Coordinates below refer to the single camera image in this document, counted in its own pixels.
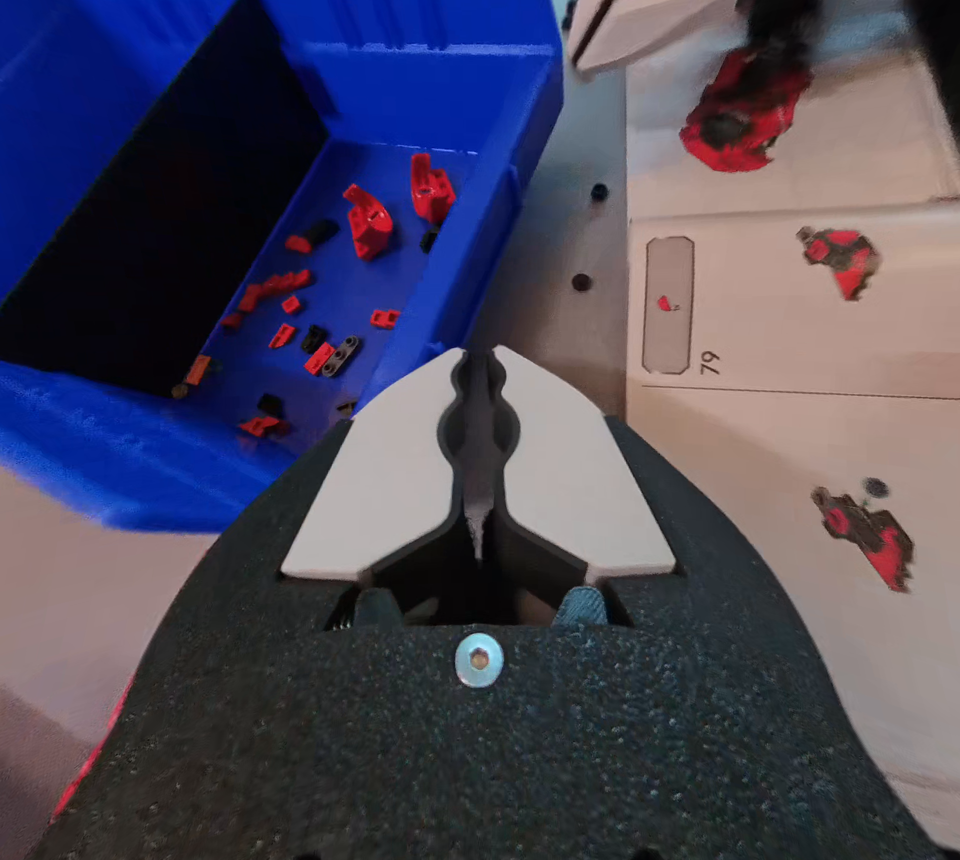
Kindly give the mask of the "toy car instruction booklet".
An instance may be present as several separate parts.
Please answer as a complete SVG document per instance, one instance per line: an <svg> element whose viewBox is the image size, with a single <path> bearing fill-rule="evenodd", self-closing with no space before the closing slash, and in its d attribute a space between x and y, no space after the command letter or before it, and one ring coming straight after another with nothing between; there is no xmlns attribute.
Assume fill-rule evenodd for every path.
<svg viewBox="0 0 960 860"><path fill-rule="evenodd" d="M823 0L772 161L679 130L733 16L627 69L627 418L774 569L958 850L958 0Z"/></svg>

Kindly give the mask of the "black bin divider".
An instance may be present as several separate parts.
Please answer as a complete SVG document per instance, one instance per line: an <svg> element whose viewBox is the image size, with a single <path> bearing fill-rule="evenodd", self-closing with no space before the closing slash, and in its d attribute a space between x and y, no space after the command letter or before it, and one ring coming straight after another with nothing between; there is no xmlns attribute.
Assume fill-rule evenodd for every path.
<svg viewBox="0 0 960 860"><path fill-rule="evenodd" d="M329 133L234 0L2 302L2 361L166 398Z"/></svg>

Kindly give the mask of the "red curved toy brick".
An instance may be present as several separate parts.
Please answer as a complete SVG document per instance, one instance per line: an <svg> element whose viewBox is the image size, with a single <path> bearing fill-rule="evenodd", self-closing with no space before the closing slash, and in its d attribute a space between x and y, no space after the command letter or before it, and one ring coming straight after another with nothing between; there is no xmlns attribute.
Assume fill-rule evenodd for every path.
<svg viewBox="0 0 960 860"><path fill-rule="evenodd" d="M443 224L456 201L448 174L434 168L426 152L411 157L411 198L414 212L433 228Z"/></svg>
<svg viewBox="0 0 960 860"><path fill-rule="evenodd" d="M347 217L355 253L362 261L371 262L389 247L393 219L377 197L356 183L343 195L351 206Z"/></svg>

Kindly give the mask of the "blue plastic bin with divider slot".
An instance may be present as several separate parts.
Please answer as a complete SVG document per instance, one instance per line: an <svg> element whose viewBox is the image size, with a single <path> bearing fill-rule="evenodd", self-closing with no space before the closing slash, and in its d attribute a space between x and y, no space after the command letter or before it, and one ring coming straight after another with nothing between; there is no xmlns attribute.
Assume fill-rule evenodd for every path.
<svg viewBox="0 0 960 860"><path fill-rule="evenodd" d="M234 0L2 0L2 302ZM328 132L200 354L187 398L1 364L2 468L103 525L214 533L337 422L474 325L563 103L551 0L262 0ZM416 215L411 157L456 194L433 228ZM356 183L393 221L386 251L354 250ZM330 219L307 254L286 239ZM308 271L254 301L253 284ZM396 310L392 329L371 324ZM279 327L294 341L269 347ZM306 371L309 325L359 349ZM240 428L265 393L287 436Z"/></svg>

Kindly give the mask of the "red toy brick car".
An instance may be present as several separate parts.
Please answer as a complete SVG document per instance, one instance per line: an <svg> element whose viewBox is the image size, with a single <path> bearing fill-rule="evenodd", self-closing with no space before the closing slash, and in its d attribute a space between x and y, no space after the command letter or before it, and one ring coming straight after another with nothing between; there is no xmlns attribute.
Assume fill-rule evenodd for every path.
<svg viewBox="0 0 960 860"><path fill-rule="evenodd" d="M100 740L98 745L94 748L94 750L89 754L89 756L86 758L85 762L79 769L74 779L66 785L66 788L63 790L63 792L59 796L59 799L57 800L51 812L49 820L47 822L47 827L52 827L54 823L58 820L58 818L61 817L61 815L66 810L66 807L68 806L69 802L76 795L77 790L79 789L83 781L90 775L97 760L101 757L105 746L107 745L109 739L114 733L114 730L116 729L118 722L121 719L124 707L126 706L127 699L129 697L128 695L130 694L136 679L137 679L136 673L130 676L129 680L126 683L123 693L121 694L118 702L116 703L115 707L112 710L112 713L106 724L105 733L102 739Z"/></svg>

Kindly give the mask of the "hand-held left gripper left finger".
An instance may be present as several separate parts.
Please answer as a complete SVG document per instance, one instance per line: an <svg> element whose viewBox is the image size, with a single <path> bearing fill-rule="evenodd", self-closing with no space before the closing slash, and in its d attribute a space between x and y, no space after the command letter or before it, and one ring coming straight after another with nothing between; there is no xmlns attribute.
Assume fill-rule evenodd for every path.
<svg viewBox="0 0 960 860"><path fill-rule="evenodd" d="M286 578L359 582L392 567L463 513L442 426L467 352L453 348L381 391L342 445L282 562Z"/></svg>

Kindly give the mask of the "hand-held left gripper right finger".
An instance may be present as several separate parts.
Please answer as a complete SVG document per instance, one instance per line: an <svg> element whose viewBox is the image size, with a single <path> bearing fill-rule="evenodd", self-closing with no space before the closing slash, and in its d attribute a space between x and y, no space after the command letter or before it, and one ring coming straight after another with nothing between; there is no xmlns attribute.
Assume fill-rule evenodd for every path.
<svg viewBox="0 0 960 860"><path fill-rule="evenodd" d="M600 408L513 350L493 354L518 426L502 470L508 525L545 546L547 565L564 566L562 587L672 572L676 558Z"/></svg>

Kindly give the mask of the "pile of small toy bricks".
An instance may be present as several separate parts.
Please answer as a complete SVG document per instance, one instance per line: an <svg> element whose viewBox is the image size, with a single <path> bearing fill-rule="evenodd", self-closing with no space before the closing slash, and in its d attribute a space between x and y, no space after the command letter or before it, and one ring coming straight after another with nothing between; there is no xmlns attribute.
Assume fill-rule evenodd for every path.
<svg viewBox="0 0 960 860"><path fill-rule="evenodd" d="M324 219L303 233L290 235L284 246L289 251L307 254L320 243L330 239L338 229L335 222ZM281 278L284 281L283 285L279 283L278 279L270 285L267 283L253 284L251 286L253 290L252 299L260 301L271 295L288 292L289 295L283 298L283 311L289 315L301 312L305 306L302 299L295 294L295 290L305 288L309 284L310 273L308 271L294 272ZM376 309L371 314L370 323L375 328L392 329L399 316L400 313L393 309ZM296 338L296 331L295 326L283 323L270 339L270 349L279 350L291 344ZM334 368L341 367L348 360L349 355L359 349L360 341L354 335L345 339L342 345L338 347L330 344L329 335L330 332L324 327L311 324L307 326L306 334L301 340L300 349L306 354L305 368L312 376L331 376ZM183 381L172 387L172 398L187 398L213 371L213 358L207 354L198 355ZM267 392L258 399L257 403L255 416L243 422L240 428L246 434L258 439L268 437L278 439L287 436L291 424L285 416L282 398Z"/></svg>

